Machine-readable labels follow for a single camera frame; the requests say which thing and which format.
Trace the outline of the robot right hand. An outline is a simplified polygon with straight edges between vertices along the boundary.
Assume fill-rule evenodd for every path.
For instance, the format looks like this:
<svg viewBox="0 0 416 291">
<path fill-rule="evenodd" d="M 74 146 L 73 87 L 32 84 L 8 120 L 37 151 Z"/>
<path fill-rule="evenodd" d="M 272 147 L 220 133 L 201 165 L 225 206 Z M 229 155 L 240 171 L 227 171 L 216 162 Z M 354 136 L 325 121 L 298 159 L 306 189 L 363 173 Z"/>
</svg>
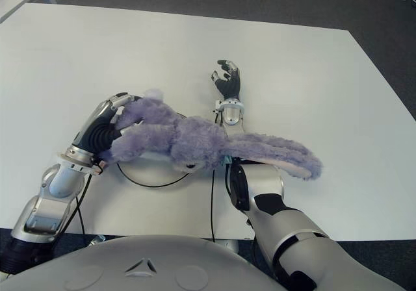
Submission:
<svg viewBox="0 0 416 291">
<path fill-rule="evenodd" d="M 230 60 L 218 60 L 217 64 L 224 70 L 224 78 L 221 78 L 217 71 L 213 71 L 211 74 L 211 80 L 217 90 L 224 99 L 240 100 L 241 77 L 239 68 Z"/>
</svg>

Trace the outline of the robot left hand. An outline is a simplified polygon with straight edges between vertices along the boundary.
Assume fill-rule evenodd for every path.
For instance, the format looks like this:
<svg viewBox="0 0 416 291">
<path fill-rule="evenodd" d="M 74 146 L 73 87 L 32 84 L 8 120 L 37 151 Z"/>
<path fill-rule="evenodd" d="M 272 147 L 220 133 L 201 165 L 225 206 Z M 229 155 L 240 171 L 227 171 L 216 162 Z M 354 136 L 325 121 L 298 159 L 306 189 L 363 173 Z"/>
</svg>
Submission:
<svg viewBox="0 0 416 291">
<path fill-rule="evenodd" d="M 115 127 L 118 109 L 139 99 L 139 96 L 122 92 L 102 101 L 63 154 L 65 158 L 80 167 L 99 166 L 101 154 L 108 151 L 113 141 L 122 135 Z"/>
</svg>

